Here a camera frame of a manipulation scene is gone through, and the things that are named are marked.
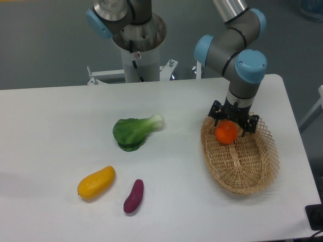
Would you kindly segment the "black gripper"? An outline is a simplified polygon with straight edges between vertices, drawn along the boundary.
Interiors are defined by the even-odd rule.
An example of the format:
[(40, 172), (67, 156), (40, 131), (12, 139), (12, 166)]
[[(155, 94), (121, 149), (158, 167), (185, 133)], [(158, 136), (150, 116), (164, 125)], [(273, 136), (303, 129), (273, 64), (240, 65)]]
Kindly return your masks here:
[(218, 125), (218, 122), (223, 119), (237, 123), (243, 129), (241, 137), (244, 137), (246, 133), (255, 133), (259, 121), (258, 115), (249, 115), (250, 109), (251, 105), (248, 107), (239, 107), (239, 105), (235, 103), (231, 104), (227, 98), (224, 106), (222, 106), (219, 101), (215, 100), (210, 108), (208, 117), (214, 119), (215, 127)]

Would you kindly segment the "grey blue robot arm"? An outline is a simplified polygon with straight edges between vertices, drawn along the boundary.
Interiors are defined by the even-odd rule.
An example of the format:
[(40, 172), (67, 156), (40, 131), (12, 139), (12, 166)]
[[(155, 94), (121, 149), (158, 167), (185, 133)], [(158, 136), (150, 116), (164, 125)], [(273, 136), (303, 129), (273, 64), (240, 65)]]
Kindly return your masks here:
[[(230, 120), (245, 133), (255, 133), (259, 116), (249, 113), (266, 68), (266, 57), (248, 45), (262, 35), (266, 18), (245, 1), (214, 1), (225, 26), (215, 38), (205, 35), (194, 49), (194, 58), (229, 81), (224, 104), (215, 101), (209, 115)], [(167, 29), (152, 12), (151, 1), (94, 1), (86, 12), (90, 27), (103, 39), (112, 39), (123, 54), (127, 82), (160, 80), (159, 47)]]

